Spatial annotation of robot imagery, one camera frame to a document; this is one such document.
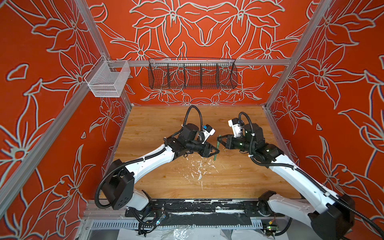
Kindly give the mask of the dark green pen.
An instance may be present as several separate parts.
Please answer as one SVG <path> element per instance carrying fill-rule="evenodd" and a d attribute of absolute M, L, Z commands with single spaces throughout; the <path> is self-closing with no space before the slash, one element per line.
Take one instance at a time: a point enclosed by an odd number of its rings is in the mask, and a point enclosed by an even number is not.
<path fill-rule="evenodd" d="M 220 148 L 220 141 L 219 141 L 219 138 L 221 137 L 221 135 L 219 135 L 217 137 L 217 144 L 216 144 L 216 149 L 218 150 L 218 153 L 220 152 L 219 148 Z M 214 156 L 214 161 L 216 161 L 217 159 L 217 156 L 218 156 L 218 153 Z"/>

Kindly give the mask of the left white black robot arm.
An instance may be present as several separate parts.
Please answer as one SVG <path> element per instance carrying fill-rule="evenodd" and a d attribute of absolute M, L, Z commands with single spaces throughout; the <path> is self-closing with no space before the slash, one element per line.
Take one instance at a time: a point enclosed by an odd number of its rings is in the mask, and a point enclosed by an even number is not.
<path fill-rule="evenodd" d="M 145 192 L 135 189 L 135 184 L 142 177 L 180 157 L 197 153 L 202 158 L 210 158 L 220 152 L 208 142 L 215 133 L 213 127 L 204 125 L 203 121 L 199 126 L 187 122 L 192 109 L 197 110 L 198 107 L 188 108 L 181 129 L 164 138 L 164 143 L 157 149 L 135 160 L 111 163 L 95 192 L 94 201 L 99 209 L 129 207 L 144 210 L 149 207 L 150 198 Z"/>

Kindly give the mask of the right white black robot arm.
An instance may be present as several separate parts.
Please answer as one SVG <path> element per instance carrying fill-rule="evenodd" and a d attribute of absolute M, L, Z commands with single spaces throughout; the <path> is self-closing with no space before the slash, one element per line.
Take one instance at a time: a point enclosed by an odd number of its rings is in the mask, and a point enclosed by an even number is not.
<path fill-rule="evenodd" d="M 217 141 L 229 150 L 248 154 L 252 162 L 282 177 L 306 200 L 300 202 L 267 191 L 258 198 L 257 211 L 264 217 L 282 214 L 309 227 L 322 240 L 343 240 L 360 217 L 382 237 L 384 231 L 372 220 L 356 211 L 354 200 L 338 195 L 298 167 L 281 149 L 265 141 L 263 130 L 241 112 L 228 121 L 233 133 L 219 136 Z"/>

